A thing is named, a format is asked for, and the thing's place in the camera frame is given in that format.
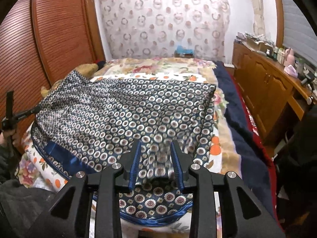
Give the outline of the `person's left hand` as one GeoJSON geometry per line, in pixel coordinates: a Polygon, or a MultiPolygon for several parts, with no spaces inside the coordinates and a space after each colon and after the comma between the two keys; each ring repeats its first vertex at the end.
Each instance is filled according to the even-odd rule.
{"type": "Polygon", "coordinates": [[[12,145],[16,148],[20,146],[21,138],[19,132],[15,130],[2,131],[0,136],[1,147],[7,147],[8,141],[12,141],[12,145]]]}

